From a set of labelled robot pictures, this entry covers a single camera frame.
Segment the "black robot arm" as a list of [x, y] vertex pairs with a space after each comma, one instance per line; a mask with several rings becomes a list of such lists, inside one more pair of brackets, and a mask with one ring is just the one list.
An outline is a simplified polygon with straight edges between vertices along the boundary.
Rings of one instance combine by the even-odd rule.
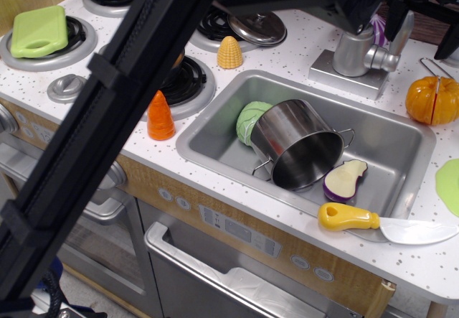
[[[358, 32], [383, 0], [135, 0], [107, 50], [94, 55], [90, 77], [51, 140], [19, 197], [8, 203], [13, 220], [1, 228], [1, 300], [29, 301], [43, 270], [63, 244], [99, 182], [124, 147], [133, 145], [133, 130], [179, 51], [204, 13], [220, 4], [235, 14], [257, 11], [334, 8], [331, 21]], [[356, 272], [408, 287], [437, 304], [458, 303], [458, 239], [420, 247], [421, 258], [402, 269], [389, 262], [397, 253], [392, 243], [366, 250], [351, 236], [326, 235], [316, 219], [266, 191], [237, 187], [218, 193], [211, 174], [196, 179], [178, 174], [184, 184], [246, 212], [258, 222], [286, 232], [289, 244], [308, 255], [334, 255], [344, 278], [336, 282], [342, 294], [369, 293]]]

